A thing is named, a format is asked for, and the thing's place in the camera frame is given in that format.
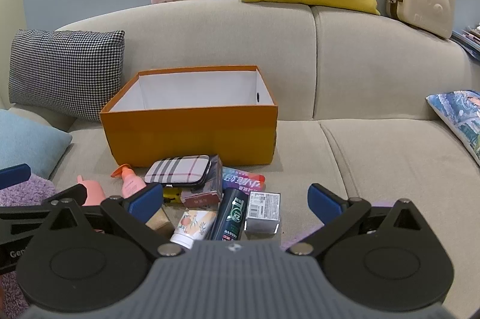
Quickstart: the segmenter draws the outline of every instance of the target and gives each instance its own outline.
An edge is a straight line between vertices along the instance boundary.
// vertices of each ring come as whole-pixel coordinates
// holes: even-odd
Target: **hand cream tube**
[[[180,219],[170,242],[191,249],[195,240],[205,239],[212,228],[217,213],[211,210],[186,210]]]

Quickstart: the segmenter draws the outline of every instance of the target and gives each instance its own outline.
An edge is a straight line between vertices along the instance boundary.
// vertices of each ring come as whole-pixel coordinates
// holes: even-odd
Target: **purple fluffy blanket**
[[[28,181],[0,190],[0,206],[40,205],[45,198],[54,194],[55,186],[50,181],[32,173]],[[28,308],[28,303],[17,284],[16,273],[4,274],[1,281],[5,315],[9,319],[17,318]]]

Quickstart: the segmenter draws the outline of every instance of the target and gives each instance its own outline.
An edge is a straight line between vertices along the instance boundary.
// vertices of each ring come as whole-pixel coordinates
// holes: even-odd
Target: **plaid case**
[[[210,157],[194,155],[167,158],[155,162],[145,176],[145,182],[160,182],[168,185],[200,185],[205,180]]]

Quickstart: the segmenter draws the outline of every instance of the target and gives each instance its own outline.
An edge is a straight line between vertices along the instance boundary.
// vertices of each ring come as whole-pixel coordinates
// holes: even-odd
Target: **metal screw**
[[[158,246],[157,251],[163,257],[174,257],[182,253],[182,248],[176,243],[165,243]]]
[[[314,247],[310,243],[300,242],[294,244],[290,248],[290,252],[295,255],[308,255],[311,254],[314,250]]]

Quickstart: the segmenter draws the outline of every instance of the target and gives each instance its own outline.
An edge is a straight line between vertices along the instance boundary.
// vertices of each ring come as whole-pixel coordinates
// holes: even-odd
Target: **orange box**
[[[137,167],[204,154],[224,165],[270,163],[277,116],[256,66],[140,71],[100,112],[117,163]]]

